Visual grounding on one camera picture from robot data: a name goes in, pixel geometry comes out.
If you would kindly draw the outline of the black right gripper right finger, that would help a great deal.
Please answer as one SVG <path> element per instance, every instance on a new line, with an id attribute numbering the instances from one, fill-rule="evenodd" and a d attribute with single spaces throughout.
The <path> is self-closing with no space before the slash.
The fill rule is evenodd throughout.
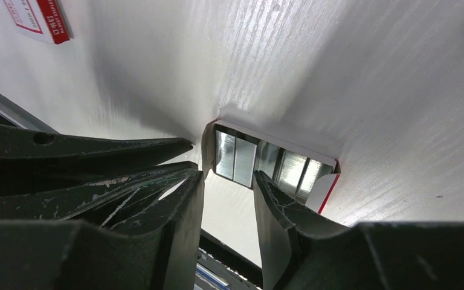
<path id="1" fill-rule="evenodd" d="M 464 289 L 464 222 L 347 227 L 254 178 L 264 289 Z"/>

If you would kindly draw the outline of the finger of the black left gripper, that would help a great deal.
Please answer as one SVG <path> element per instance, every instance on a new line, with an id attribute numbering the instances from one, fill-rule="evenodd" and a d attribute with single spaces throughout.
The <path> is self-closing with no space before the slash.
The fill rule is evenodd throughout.
<path id="1" fill-rule="evenodd" d="M 0 124 L 0 197 L 132 174 L 192 148 L 184 138 L 110 140 Z"/>
<path id="2" fill-rule="evenodd" d="M 198 228 L 199 171 L 165 164 L 83 185 L 0 197 L 0 228 Z"/>

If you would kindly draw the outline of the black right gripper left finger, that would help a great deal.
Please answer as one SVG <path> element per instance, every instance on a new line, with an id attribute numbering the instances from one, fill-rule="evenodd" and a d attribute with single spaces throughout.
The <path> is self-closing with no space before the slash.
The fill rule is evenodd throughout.
<path id="1" fill-rule="evenodd" d="M 198 228 L 0 228 L 0 289 L 192 289 L 203 203 L 199 171 Z"/>

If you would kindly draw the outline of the staple box with staples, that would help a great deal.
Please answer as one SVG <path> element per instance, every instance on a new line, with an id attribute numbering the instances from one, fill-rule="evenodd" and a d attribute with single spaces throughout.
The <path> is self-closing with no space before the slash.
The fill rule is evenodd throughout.
<path id="1" fill-rule="evenodd" d="M 251 189 L 254 172 L 262 171 L 291 198 L 320 214 L 341 169 L 332 158 L 296 143 L 292 136 L 218 118 L 202 134 L 202 167 Z"/>

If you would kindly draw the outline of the red white staple box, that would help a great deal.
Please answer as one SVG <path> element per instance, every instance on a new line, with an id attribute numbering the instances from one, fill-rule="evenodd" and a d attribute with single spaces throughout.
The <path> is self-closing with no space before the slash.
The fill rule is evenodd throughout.
<path id="1" fill-rule="evenodd" d="M 3 0 L 19 33 L 49 44 L 70 40 L 57 0 Z"/>

